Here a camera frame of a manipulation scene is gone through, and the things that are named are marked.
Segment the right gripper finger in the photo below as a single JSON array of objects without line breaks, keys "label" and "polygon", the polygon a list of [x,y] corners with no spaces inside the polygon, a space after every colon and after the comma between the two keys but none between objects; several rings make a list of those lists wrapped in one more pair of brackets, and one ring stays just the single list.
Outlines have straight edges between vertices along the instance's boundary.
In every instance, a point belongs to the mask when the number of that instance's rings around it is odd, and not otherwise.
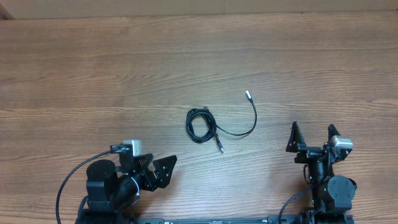
[{"label": "right gripper finger", "polygon": [[335,128],[334,124],[328,126],[328,142],[331,142],[332,137],[339,136],[340,133]]},{"label": "right gripper finger", "polygon": [[306,148],[306,142],[297,121],[292,123],[291,134],[287,143],[287,152],[300,152]]}]

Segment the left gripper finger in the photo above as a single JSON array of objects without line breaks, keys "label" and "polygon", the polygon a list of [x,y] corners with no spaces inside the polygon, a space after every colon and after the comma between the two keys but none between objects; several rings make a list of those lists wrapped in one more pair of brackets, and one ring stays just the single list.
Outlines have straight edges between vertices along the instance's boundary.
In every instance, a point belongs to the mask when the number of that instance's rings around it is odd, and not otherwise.
[{"label": "left gripper finger", "polygon": [[154,175],[155,181],[153,187],[157,188],[166,188],[169,185],[172,172],[177,163],[177,156],[172,155],[169,157],[164,157],[161,159],[157,159],[153,161],[153,166],[155,168]]},{"label": "left gripper finger", "polygon": [[134,157],[134,171],[143,171],[148,169],[148,166],[151,164],[153,160],[152,154],[144,154],[141,156]]}]

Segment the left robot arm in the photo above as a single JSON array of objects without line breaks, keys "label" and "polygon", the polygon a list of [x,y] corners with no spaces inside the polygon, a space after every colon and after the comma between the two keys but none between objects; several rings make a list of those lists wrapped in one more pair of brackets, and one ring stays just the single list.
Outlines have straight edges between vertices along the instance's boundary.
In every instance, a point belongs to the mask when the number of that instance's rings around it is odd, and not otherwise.
[{"label": "left robot arm", "polygon": [[77,223],[138,223],[126,210],[139,201],[140,191],[169,185],[177,156],[153,160],[152,154],[120,153],[120,166],[99,160],[86,170],[88,195],[78,209]]}]

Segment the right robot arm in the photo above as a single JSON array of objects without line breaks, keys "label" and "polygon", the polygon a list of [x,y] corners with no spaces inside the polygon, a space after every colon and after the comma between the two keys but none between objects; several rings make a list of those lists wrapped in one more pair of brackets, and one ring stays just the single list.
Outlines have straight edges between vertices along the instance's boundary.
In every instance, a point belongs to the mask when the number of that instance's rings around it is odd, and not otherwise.
[{"label": "right robot arm", "polygon": [[[353,223],[346,212],[352,209],[357,184],[353,179],[335,175],[333,164],[345,160],[353,150],[353,142],[342,136],[333,124],[328,126],[328,140],[322,147],[308,146],[297,121],[292,123],[286,151],[296,153],[294,162],[303,164],[308,189],[288,199],[278,214],[279,223]],[[295,216],[283,217],[287,205],[310,192],[312,206]]]}]

